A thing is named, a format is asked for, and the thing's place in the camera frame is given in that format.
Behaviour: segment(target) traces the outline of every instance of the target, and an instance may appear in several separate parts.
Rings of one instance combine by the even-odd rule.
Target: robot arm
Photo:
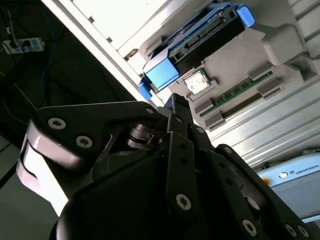
[[[51,202],[57,240],[315,239],[230,146],[211,145],[183,97],[165,107],[37,111],[17,174]]]

